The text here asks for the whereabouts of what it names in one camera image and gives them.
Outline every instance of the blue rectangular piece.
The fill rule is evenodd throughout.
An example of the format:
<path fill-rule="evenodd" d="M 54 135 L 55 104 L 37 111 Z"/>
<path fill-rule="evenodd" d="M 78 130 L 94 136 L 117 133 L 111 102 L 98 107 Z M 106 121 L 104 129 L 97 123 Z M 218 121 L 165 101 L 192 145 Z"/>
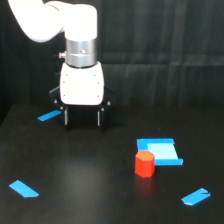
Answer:
<path fill-rule="evenodd" d="M 145 138 L 145 139 L 137 139 L 137 147 L 138 151 L 148 150 L 149 143 L 170 143 L 174 144 L 172 138 Z"/>
<path fill-rule="evenodd" d="M 45 114 L 45 115 L 43 115 L 41 117 L 38 117 L 38 119 L 40 121 L 46 121 L 46 120 L 48 120 L 48 119 L 50 119 L 52 117 L 57 116 L 58 114 L 61 114 L 61 111 L 55 110 L 55 111 L 52 111 L 52 112 L 50 112 L 48 114 Z"/>
<path fill-rule="evenodd" d="M 12 188 L 17 193 L 19 193 L 20 195 L 22 195 L 24 198 L 37 197 L 39 195 L 37 192 L 29 188 L 19 180 L 9 185 L 9 187 Z"/>
<path fill-rule="evenodd" d="M 144 143 L 171 143 L 174 144 L 174 141 L 172 138 L 142 138 L 140 139 L 141 142 Z"/>
<path fill-rule="evenodd" d="M 210 196 L 210 193 L 204 188 L 201 188 L 195 191 L 194 193 L 189 194 L 188 196 L 182 198 L 181 200 L 183 201 L 185 205 L 195 205 L 196 203 L 204 200 L 205 198 L 209 196 Z"/>
<path fill-rule="evenodd" d="M 183 159 L 156 159 L 155 166 L 182 166 Z"/>

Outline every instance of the blue shape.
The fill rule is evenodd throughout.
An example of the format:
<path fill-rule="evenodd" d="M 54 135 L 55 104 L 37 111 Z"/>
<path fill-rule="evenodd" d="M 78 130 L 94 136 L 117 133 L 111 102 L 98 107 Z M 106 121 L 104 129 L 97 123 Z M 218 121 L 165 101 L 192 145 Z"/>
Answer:
<path fill-rule="evenodd" d="M 145 139 L 137 139 L 137 147 L 138 151 L 148 150 L 147 145 L 149 143 L 170 143 L 174 144 L 172 138 L 145 138 Z"/>
<path fill-rule="evenodd" d="M 24 198 L 37 197 L 39 195 L 37 192 L 29 188 L 19 180 L 9 185 L 9 187 L 11 187 L 14 191 L 22 195 Z"/>
<path fill-rule="evenodd" d="M 182 166 L 183 159 L 156 159 L 155 166 Z"/>
<path fill-rule="evenodd" d="M 170 143 L 159 143 L 159 144 L 148 144 L 148 150 L 155 155 L 157 159 L 178 159 L 176 150 L 173 144 Z"/>
<path fill-rule="evenodd" d="M 61 114 L 61 111 L 55 110 L 55 111 L 52 111 L 52 112 L 50 112 L 48 114 L 45 114 L 45 115 L 43 115 L 41 117 L 38 117 L 38 119 L 40 121 L 46 121 L 46 120 L 48 120 L 48 119 L 50 119 L 52 117 L 57 116 L 58 114 Z"/>
<path fill-rule="evenodd" d="M 189 194 L 188 196 L 182 198 L 181 200 L 183 201 L 185 205 L 195 205 L 196 203 L 204 200 L 205 198 L 209 196 L 210 196 L 210 193 L 204 188 L 201 188 L 195 191 L 194 193 Z"/>

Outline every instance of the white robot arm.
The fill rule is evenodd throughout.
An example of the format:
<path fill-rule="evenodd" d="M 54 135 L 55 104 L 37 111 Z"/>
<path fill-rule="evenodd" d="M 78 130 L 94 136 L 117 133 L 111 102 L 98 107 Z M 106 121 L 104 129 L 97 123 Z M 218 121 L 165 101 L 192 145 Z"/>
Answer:
<path fill-rule="evenodd" d="M 65 33 L 66 51 L 59 54 L 65 58 L 60 87 L 50 95 L 60 91 L 64 105 L 102 105 L 105 87 L 102 66 L 97 61 L 96 9 L 59 1 L 8 1 L 21 29 L 31 40 L 43 43 Z"/>
<path fill-rule="evenodd" d="M 42 0 L 9 0 L 9 5 L 23 32 L 35 42 L 46 42 L 63 28 L 59 11 Z"/>

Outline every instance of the black table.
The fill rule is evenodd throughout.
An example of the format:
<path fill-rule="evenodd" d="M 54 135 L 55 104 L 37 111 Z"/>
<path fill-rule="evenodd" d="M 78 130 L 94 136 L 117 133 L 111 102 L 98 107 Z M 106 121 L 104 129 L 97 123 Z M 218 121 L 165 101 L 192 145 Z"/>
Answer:
<path fill-rule="evenodd" d="M 0 223 L 223 223 L 224 109 L 112 108 L 109 128 L 96 128 L 95 108 L 40 122 L 52 108 L 14 105 L 0 127 Z M 184 165 L 134 173 L 138 138 L 173 138 Z M 20 180 L 39 193 L 23 198 Z M 186 206 L 205 188 L 211 197 Z"/>

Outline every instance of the white base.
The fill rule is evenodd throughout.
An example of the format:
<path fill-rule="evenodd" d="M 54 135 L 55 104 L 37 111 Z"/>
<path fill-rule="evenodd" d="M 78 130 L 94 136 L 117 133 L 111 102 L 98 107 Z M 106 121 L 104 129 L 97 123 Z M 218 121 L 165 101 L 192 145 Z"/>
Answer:
<path fill-rule="evenodd" d="M 104 77 L 100 62 L 91 68 L 72 68 L 63 63 L 60 94 L 68 105 L 99 105 L 104 95 Z"/>

